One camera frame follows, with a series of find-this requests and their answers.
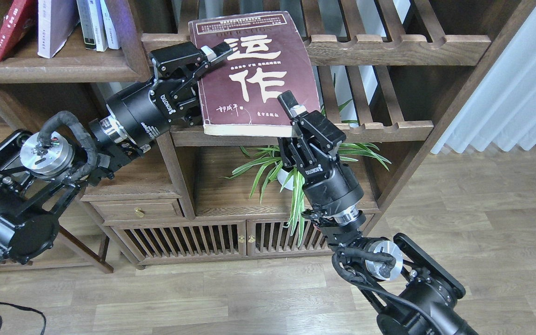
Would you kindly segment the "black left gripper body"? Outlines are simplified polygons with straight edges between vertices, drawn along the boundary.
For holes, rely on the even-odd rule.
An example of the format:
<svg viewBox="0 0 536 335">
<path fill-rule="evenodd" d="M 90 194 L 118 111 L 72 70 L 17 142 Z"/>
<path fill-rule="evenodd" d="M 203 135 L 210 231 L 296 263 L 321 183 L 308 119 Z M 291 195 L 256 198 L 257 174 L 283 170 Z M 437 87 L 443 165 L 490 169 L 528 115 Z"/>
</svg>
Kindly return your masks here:
<svg viewBox="0 0 536 335">
<path fill-rule="evenodd" d="M 172 124 L 195 125 L 201 117 L 197 82 L 213 67 L 213 50 L 192 42 L 149 53 L 154 75 L 107 100 L 105 140 L 154 140 Z"/>
</svg>

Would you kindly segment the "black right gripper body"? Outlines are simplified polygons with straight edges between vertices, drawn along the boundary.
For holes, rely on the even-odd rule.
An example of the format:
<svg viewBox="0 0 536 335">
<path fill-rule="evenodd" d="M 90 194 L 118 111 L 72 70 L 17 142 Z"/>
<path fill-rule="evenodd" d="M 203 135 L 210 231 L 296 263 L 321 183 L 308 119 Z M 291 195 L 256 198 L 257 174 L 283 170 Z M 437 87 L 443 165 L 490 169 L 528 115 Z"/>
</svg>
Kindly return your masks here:
<svg viewBox="0 0 536 335">
<path fill-rule="evenodd" d="M 342 164 L 338 148 L 345 140 L 320 112 L 287 111 L 294 135 L 279 138 L 284 166 L 295 166 L 305 183 L 302 190 L 312 209 L 325 218 L 356 219 L 356 204 L 364 192 L 350 167 Z"/>
</svg>

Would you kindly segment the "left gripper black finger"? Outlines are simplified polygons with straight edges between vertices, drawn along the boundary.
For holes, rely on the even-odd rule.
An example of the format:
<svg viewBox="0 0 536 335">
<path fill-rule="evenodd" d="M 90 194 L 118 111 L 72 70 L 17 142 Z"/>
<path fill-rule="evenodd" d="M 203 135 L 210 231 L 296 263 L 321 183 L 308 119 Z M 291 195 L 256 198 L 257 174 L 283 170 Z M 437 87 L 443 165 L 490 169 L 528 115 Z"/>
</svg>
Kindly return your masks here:
<svg viewBox="0 0 536 335">
<path fill-rule="evenodd" d="M 215 45 L 215 47 L 204 45 L 201 47 L 201 51 L 211 66 L 219 64 L 233 53 L 233 49 L 227 42 L 221 42 Z"/>
</svg>

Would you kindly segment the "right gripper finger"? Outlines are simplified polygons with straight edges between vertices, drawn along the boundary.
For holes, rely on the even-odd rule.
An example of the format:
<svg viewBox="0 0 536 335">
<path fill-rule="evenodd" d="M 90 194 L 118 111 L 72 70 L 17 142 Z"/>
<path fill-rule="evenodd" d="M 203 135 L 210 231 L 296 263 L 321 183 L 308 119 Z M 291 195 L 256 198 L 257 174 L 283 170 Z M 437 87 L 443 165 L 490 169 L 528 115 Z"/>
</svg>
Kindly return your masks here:
<svg viewBox="0 0 536 335">
<path fill-rule="evenodd" d="M 307 113 L 307 108 L 301 104 L 298 104 L 294 94 L 291 91 L 281 93 L 277 97 L 277 100 L 289 119 L 295 119 L 300 117 L 302 114 Z"/>
</svg>

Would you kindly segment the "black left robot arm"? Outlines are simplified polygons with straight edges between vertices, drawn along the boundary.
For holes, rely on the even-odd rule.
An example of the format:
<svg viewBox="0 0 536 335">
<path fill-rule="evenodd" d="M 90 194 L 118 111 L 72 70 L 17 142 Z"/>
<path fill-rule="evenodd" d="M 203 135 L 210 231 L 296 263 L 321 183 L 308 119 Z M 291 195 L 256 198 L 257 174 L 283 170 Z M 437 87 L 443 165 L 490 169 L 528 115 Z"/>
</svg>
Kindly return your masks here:
<svg viewBox="0 0 536 335">
<path fill-rule="evenodd" d="M 0 143 L 0 263 L 26 264 L 51 248 L 59 217 L 83 187 L 114 178 L 175 121 L 192 122 L 197 82 L 232 52 L 226 42 L 151 51 L 153 76 L 108 98 L 104 119 L 85 128 L 62 111 L 39 132 L 15 131 Z"/>
</svg>

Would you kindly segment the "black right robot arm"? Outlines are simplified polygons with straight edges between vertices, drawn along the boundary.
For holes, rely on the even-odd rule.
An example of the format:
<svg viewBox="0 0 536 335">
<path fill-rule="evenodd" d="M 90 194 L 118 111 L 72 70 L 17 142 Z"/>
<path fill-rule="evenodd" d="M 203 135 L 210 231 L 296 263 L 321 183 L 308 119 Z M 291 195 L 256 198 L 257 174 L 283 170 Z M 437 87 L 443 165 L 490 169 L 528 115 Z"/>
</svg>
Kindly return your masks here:
<svg viewBox="0 0 536 335">
<path fill-rule="evenodd" d="M 356 286 L 376 310 L 384 335 L 474 335 L 455 311 L 464 286 L 406 234 L 364 237 L 364 192 L 338 148 L 345 134 L 319 111 L 309 112 L 291 91 L 277 98 L 292 122 L 280 138 L 281 157 L 304 178 L 310 204 L 303 214 L 325 237 L 338 275 Z"/>
</svg>

